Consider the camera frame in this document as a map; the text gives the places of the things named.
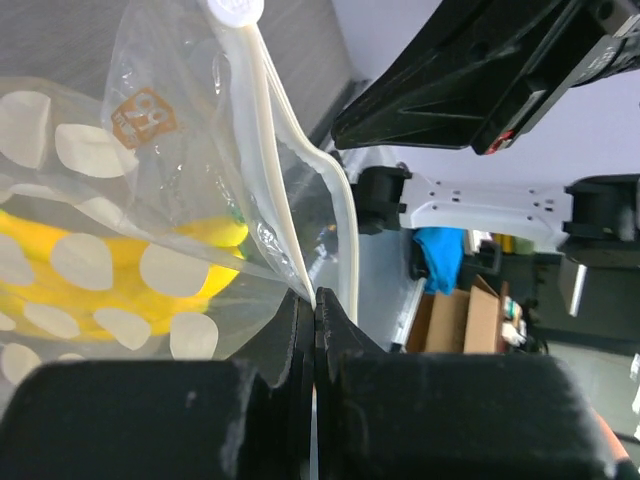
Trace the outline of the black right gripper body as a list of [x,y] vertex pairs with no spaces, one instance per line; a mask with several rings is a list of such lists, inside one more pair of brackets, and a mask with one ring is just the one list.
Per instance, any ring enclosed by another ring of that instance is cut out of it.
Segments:
[[564,1],[514,44],[513,67],[491,67],[479,97],[489,116],[469,145],[509,147],[567,90],[639,68],[637,1]]

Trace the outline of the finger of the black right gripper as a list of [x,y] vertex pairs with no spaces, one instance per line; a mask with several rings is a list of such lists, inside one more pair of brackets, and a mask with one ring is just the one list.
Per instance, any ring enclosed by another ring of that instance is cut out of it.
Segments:
[[552,49],[577,1],[443,1],[393,64],[335,120],[340,149],[492,150],[557,87]]

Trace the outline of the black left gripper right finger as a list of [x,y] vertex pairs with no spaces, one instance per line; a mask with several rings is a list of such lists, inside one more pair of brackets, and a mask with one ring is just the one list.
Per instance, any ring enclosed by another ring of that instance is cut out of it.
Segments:
[[315,310],[323,479],[612,479],[566,364],[544,355],[388,353],[333,291]]

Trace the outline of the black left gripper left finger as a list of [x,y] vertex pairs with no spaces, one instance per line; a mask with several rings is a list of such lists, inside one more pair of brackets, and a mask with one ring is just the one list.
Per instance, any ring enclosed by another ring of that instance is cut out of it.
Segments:
[[5,479],[306,479],[313,310],[287,293],[214,360],[49,363],[1,419]]

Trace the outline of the yellow banana bunch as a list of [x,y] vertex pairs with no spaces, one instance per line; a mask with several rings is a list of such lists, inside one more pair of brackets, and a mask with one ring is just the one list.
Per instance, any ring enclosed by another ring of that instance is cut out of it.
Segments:
[[112,341],[97,313],[121,313],[146,336],[204,313],[238,276],[148,241],[99,237],[1,214],[1,329],[47,340]]

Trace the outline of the clear polka dot zip bag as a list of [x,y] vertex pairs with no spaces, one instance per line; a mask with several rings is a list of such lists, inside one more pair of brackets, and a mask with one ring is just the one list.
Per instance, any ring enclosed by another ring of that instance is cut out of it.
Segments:
[[1,214],[148,241],[238,270],[202,313],[146,336],[99,312],[112,341],[1,329],[1,382],[48,362],[211,360],[237,351],[292,291],[332,289],[358,316],[347,176],[305,135],[258,26],[260,1],[133,1],[101,99],[44,78],[1,80]]

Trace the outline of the cardboard box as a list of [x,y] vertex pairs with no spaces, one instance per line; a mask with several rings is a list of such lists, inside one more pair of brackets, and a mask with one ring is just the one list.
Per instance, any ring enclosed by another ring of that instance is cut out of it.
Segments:
[[499,354],[506,282],[494,290],[476,276],[468,291],[425,294],[419,303],[405,349],[410,353]]

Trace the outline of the blue cloth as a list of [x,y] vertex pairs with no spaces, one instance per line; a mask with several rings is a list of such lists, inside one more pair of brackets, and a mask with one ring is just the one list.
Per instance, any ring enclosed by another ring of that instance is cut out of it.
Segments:
[[420,247],[429,271],[424,286],[426,294],[453,292],[464,258],[464,237],[464,230],[449,227],[426,227],[414,233],[413,240]]

